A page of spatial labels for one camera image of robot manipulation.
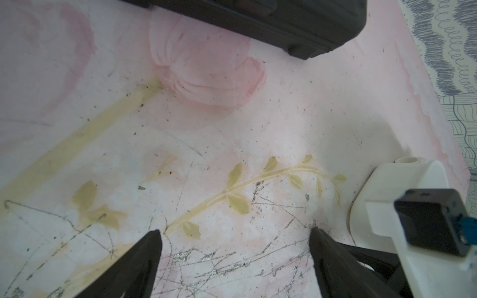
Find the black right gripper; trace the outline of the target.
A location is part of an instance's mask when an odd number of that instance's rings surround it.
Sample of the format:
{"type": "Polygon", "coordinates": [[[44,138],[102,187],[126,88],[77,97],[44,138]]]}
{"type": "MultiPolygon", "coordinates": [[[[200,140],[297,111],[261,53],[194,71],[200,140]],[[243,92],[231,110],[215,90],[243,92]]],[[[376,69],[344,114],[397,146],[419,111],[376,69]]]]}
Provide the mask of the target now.
{"type": "Polygon", "coordinates": [[[360,263],[368,265],[377,277],[402,298],[413,298],[397,254],[340,244],[360,263]]]}

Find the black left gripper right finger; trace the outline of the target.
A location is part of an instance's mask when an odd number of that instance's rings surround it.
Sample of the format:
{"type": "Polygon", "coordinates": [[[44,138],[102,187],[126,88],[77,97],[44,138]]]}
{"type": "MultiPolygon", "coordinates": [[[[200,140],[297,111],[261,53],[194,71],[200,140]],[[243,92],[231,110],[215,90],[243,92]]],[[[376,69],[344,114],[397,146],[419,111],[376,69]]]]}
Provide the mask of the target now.
{"type": "Polygon", "coordinates": [[[309,251],[323,298],[398,298],[370,267],[357,261],[324,230],[314,227],[309,251]]]}

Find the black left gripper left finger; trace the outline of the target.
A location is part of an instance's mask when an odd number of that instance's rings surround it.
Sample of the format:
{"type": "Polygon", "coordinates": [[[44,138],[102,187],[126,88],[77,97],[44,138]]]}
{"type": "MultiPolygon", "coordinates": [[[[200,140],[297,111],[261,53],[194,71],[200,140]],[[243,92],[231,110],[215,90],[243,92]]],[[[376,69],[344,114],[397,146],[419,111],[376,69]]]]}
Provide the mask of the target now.
{"type": "Polygon", "coordinates": [[[77,296],[79,298],[149,298],[153,291],[162,247],[159,230],[146,233],[77,296]]]}

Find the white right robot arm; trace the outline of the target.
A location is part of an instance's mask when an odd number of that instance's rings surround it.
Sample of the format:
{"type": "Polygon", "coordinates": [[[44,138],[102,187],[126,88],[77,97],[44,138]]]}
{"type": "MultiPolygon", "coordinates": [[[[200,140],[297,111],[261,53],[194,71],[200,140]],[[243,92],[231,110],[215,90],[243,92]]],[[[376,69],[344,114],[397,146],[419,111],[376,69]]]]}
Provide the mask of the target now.
{"type": "Polygon", "coordinates": [[[349,227],[360,248],[396,255],[416,298],[477,295],[477,220],[437,160],[378,166],[354,201],[349,227]]]}

